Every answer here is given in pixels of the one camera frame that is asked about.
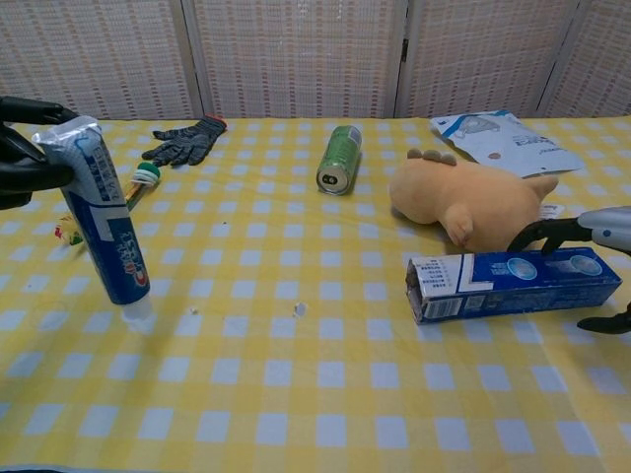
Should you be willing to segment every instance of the gray knit glove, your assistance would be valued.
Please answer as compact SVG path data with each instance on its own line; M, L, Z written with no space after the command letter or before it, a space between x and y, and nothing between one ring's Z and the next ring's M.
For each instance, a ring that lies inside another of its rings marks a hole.
M196 166L206 158L217 138L226 131L224 120L205 115L193 126L169 131L154 131L154 136L165 141L159 147L142 154L155 166L172 167L189 164Z

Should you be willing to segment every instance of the white wicker panel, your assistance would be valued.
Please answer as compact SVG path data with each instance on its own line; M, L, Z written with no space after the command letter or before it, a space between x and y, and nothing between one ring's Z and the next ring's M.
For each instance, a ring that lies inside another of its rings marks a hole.
M169 0L3 1L0 41L0 95L98 118L193 117Z
M631 113L631 3L594 0L570 47L544 114Z
M411 0L398 116L534 112L576 0Z
M405 0L195 0L214 111L392 116L405 6Z

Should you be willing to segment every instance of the toothpaste box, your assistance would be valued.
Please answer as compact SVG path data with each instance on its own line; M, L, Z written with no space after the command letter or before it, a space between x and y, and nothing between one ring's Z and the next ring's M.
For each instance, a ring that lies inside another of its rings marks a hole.
M405 281L417 323L601 305L622 282L587 247L417 257Z

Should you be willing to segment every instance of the white plastic bag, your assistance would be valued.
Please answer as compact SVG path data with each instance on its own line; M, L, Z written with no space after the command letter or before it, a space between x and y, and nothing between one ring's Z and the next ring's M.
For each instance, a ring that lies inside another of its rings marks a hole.
M583 161L521 123L507 110L432 118L441 136L482 165L521 177L580 169Z

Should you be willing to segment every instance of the green can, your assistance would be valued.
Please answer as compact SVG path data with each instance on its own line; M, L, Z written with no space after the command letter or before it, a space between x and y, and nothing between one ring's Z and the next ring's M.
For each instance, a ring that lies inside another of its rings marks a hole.
M317 186L329 194L348 192L359 166L362 133L351 125L338 126L331 133L322 161L317 167Z

